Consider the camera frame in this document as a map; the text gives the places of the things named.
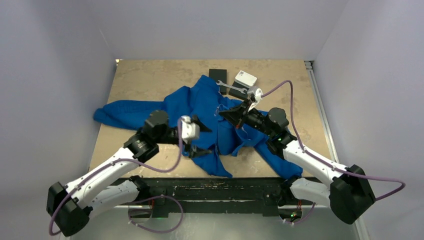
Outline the blue zip jacket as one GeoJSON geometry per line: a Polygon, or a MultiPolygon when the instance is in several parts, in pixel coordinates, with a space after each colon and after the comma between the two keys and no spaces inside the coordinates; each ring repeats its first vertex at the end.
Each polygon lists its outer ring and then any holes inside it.
{"type": "Polygon", "coordinates": [[[175,127],[180,116],[196,115],[211,131],[201,132],[193,144],[212,153],[193,158],[193,162],[209,175],[232,177],[220,156],[237,156],[243,147],[252,147],[278,176],[289,179],[301,176],[303,169],[294,163],[272,154],[266,145],[268,136],[248,125],[236,129],[218,112],[228,110],[241,103],[240,100],[224,97],[216,82],[202,75],[192,87],[182,86],[162,101],[118,100],[98,108],[93,119],[99,123],[127,130],[138,130],[149,115],[156,110],[165,111],[169,125],[175,127]]]}

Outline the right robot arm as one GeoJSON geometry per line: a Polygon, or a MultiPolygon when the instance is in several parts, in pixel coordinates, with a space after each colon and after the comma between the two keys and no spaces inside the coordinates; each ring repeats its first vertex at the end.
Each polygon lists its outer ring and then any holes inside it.
{"type": "Polygon", "coordinates": [[[325,206],[339,220],[351,225],[377,201],[361,167],[339,164],[303,145],[288,131],[289,120],[284,109],[274,107],[262,114],[242,102],[218,114],[237,129],[248,125],[265,134],[266,146],[272,154],[303,168],[318,180],[293,177],[280,191],[284,202],[307,200],[325,206]]]}

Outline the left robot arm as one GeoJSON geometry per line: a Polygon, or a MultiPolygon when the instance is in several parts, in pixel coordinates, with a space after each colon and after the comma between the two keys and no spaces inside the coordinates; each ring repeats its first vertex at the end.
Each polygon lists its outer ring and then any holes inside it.
{"type": "Polygon", "coordinates": [[[60,234],[72,236],[90,219],[122,204],[153,204],[156,196],[140,176],[131,176],[119,185],[115,181],[138,167],[147,167],[147,161],[159,153],[159,144],[177,145],[178,157],[184,152],[191,158],[209,154],[208,149],[192,145],[202,132],[208,131],[196,115],[183,115],[171,127],[165,111],[153,111],[109,159],[73,181],[50,186],[46,203],[49,234],[55,236],[53,227],[57,226],[60,234]]]}

